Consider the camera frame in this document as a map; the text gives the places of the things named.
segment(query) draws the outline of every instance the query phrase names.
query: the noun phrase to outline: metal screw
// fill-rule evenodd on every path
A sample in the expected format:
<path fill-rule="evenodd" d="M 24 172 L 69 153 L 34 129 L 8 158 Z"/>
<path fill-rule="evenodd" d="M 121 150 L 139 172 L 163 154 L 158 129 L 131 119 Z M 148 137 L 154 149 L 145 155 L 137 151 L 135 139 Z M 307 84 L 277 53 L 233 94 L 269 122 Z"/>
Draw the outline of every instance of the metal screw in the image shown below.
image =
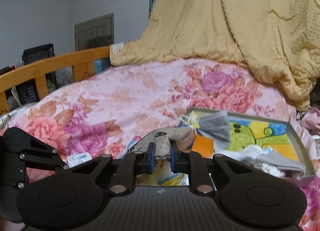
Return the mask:
<path fill-rule="evenodd" d="M 127 190 L 127 188 L 123 185 L 113 185 L 110 188 L 110 191 L 114 193 L 124 193 Z"/>
<path fill-rule="evenodd" d="M 209 193 L 209 192 L 213 191 L 213 187 L 210 185 L 204 184 L 204 185 L 198 186 L 197 190 L 201 193 Z"/>

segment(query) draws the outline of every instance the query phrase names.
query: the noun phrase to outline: wooden slat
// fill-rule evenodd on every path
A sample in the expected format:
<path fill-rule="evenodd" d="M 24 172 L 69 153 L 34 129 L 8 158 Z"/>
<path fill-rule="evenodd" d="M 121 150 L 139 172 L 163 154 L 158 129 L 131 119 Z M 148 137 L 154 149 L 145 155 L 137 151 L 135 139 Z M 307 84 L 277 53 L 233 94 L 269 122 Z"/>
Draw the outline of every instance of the wooden slat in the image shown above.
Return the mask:
<path fill-rule="evenodd" d="M 36 81 L 36 87 L 37 87 L 39 99 L 43 99 L 45 96 L 49 94 L 45 75 L 35 77 L 35 81 Z"/>
<path fill-rule="evenodd" d="M 0 115 L 3 115 L 9 111 L 10 109 L 8 106 L 7 98 L 5 97 L 5 93 L 0 92 Z"/>
<path fill-rule="evenodd" d="M 72 66 L 74 81 L 81 81 L 95 75 L 94 61 L 82 62 Z"/>
<path fill-rule="evenodd" d="M 54 70 L 109 57 L 109 52 L 109 46 L 104 46 L 68 53 L 22 66 L 0 76 L 0 92 Z M 91 65 L 88 66 L 88 72 L 92 72 Z"/>

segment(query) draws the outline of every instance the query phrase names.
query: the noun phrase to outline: pink cloth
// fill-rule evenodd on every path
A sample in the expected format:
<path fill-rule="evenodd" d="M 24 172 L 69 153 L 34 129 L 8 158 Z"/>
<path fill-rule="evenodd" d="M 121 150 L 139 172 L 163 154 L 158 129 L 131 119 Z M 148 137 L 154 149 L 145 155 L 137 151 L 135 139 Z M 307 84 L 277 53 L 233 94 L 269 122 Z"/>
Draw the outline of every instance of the pink cloth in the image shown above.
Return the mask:
<path fill-rule="evenodd" d="M 180 115 L 191 106 L 290 121 L 315 170 L 319 168 L 314 140 L 295 121 L 295 108 L 286 103 L 275 86 L 258 83 L 249 71 L 237 65 L 205 59 L 110 69 L 58 89 L 9 122 L 6 128 L 24 129 L 56 148 L 63 159 L 81 152 L 89 152 L 92 157 L 108 153 L 119 158 L 151 130 L 178 124 Z M 28 169 L 30 181 L 51 174 Z M 319 208 L 319 198 L 312 194 L 307 193 L 308 203 Z M 304 229 L 311 227 L 311 221 L 320 222 L 314 216 L 306 220 Z M 6 226 L 1 228 L 0 221 L 0 230 L 14 231 L 21 227 L 12 223 L 3 225 Z"/>
<path fill-rule="evenodd" d="M 301 125 L 310 129 L 313 134 L 320 134 L 320 110 L 313 108 L 308 111 L 301 120 Z"/>

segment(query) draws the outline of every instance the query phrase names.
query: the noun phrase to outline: ribbed black surface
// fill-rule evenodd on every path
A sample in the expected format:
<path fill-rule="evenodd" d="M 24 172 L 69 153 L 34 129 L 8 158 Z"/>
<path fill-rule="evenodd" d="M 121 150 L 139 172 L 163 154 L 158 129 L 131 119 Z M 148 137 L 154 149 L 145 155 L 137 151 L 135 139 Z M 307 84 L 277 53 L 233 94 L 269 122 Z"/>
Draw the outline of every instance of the ribbed black surface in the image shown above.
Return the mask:
<path fill-rule="evenodd" d="M 32 227 L 26 227 L 24 230 L 39 231 Z M 197 196 L 191 193 L 188 187 L 138 186 L 128 196 L 111 199 L 95 220 L 72 230 L 251 231 L 254 229 L 230 220 L 212 198 Z M 301 231 L 297 226 L 281 230 Z"/>

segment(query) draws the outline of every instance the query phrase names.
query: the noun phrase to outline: pink floral fabric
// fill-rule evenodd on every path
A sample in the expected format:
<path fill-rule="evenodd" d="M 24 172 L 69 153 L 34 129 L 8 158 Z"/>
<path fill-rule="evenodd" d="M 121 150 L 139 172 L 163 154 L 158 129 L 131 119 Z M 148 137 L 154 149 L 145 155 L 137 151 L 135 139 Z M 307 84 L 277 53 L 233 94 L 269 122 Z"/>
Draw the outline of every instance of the pink floral fabric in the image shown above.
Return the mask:
<path fill-rule="evenodd" d="M 58 89 L 6 128 L 25 130 L 63 159 L 82 152 L 120 158 L 151 130 L 177 125 L 191 106 L 283 121 L 295 113 L 275 86 L 258 83 L 246 69 L 192 58 L 109 69 Z M 28 174 L 35 181 L 52 173 L 28 169 Z M 319 228 L 318 183 L 304 190 L 311 205 L 301 223 L 304 230 Z"/>

